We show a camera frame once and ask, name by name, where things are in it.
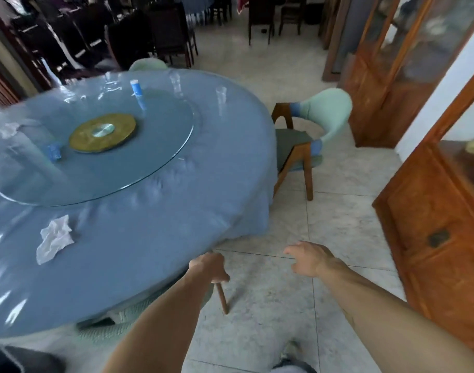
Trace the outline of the small blue packet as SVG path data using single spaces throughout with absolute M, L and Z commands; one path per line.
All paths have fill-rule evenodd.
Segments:
M 51 162 L 58 162 L 62 159 L 63 145 L 61 143 L 48 143 L 44 147 L 45 154 Z

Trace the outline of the person's grey shoe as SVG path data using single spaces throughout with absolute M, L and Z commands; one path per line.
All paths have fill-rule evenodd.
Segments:
M 301 345 L 291 339 L 280 354 L 279 362 L 270 373 L 318 373 L 311 365 L 302 360 Z

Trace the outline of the brown wooden door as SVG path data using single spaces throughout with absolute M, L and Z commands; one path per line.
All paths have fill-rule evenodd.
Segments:
M 0 17 L 0 110 L 52 87 L 45 69 Z

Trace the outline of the person's left hand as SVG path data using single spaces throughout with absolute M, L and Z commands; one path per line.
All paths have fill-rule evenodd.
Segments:
M 201 277 L 211 283 L 211 278 L 217 272 L 226 272 L 225 258 L 221 253 L 208 252 L 198 256 L 189 263 L 187 274 L 193 277 Z

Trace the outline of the mint chair with ribbed back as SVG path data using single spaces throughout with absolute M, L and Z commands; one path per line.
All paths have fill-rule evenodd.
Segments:
M 112 325 L 103 325 L 104 319 L 91 324 L 78 324 L 77 335 L 93 343 L 118 343 L 126 336 L 130 341 L 137 342 L 140 338 L 149 338 L 149 328 L 160 335 L 170 324 L 177 323 L 176 317 L 185 317 L 186 320 L 179 321 L 179 326 L 186 327 L 188 333 L 193 334 L 197 318 L 212 296 L 214 287 L 218 291 L 223 313 L 228 314 L 229 306 L 222 285 L 189 276 L 188 268 L 189 264 L 176 279 L 146 299 L 121 310 L 108 311 L 105 318 L 111 320 Z

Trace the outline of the blue round tablecloth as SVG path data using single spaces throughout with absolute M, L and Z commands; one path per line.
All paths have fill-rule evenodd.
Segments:
M 193 69 L 126 71 L 57 87 L 59 99 L 131 88 L 173 93 L 170 71 L 199 123 L 166 166 L 84 203 L 42 207 L 0 196 L 0 339 L 97 319 L 161 288 L 226 238 L 266 231 L 277 181 L 275 128 L 265 104 L 224 76 Z M 39 266 L 40 231 L 68 214 L 75 241 Z

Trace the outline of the large crumpled white tissue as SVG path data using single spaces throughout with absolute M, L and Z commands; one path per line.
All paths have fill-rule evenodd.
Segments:
M 59 251 L 74 244 L 71 234 L 68 214 L 52 219 L 49 225 L 40 231 L 42 242 L 36 249 L 36 263 L 41 266 L 54 259 Z

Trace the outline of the person's right forearm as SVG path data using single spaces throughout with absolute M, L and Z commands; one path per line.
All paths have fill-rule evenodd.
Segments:
M 341 260 L 317 275 L 382 373 L 474 373 L 472 349 Z

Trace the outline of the round glass turntable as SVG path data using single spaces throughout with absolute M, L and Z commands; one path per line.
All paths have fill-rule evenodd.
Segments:
M 0 196 L 22 205 L 56 207 L 106 197 L 147 178 L 167 165 L 197 130 L 199 117 L 189 101 L 156 88 L 135 97 L 129 87 L 58 98 L 48 94 L 2 116 L 19 132 L 0 137 Z M 80 153 L 69 137 L 78 125 L 108 113 L 134 116 L 132 137 L 111 150 Z M 51 162 L 48 143 L 61 143 L 62 159 Z

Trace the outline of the gold turntable base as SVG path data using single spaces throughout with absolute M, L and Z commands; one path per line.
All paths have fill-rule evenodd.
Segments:
M 69 146 L 80 153 L 105 152 L 126 142 L 136 128 L 136 120 L 130 114 L 104 114 L 78 125 L 69 137 Z

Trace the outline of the person's left forearm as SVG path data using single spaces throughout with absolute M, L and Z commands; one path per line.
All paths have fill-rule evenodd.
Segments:
M 182 373 L 210 284 L 204 265 L 191 267 L 142 313 L 102 373 Z

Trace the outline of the person's right hand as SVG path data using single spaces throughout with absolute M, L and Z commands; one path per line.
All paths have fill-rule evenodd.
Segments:
M 308 262 L 311 264 L 312 277 L 320 277 L 328 268 L 339 263 L 339 259 L 326 246 L 306 241 L 288 245 L 284 249 L 284 254 L 292 257 L 295 260 L 294 263 Z

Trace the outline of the tall wooden glass cabinet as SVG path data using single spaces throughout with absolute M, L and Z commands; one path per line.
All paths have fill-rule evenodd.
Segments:
M 345 86 L 358 148 L 394 149 L 474 33 L 474 0 L 375 0 Z

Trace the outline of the group of dark dining chairs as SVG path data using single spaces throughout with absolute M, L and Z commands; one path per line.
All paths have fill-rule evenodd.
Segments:
M 25 15 L 10 28 L 29 52 L 58 81 L 91 78 L 108 71 L 126 71 L 138 60 L 184 56 L 185 66 L 198 55 L 194 27 L 182 2 L 98 0 L 77 7 L 53 0 L 22 0 Z

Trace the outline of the table with pale blue cloth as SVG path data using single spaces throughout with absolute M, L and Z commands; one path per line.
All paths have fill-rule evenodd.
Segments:
M 175 0 L 175 2 L 183 4 L 189 27 L 209 24 L 209 9 L 214 0 Z

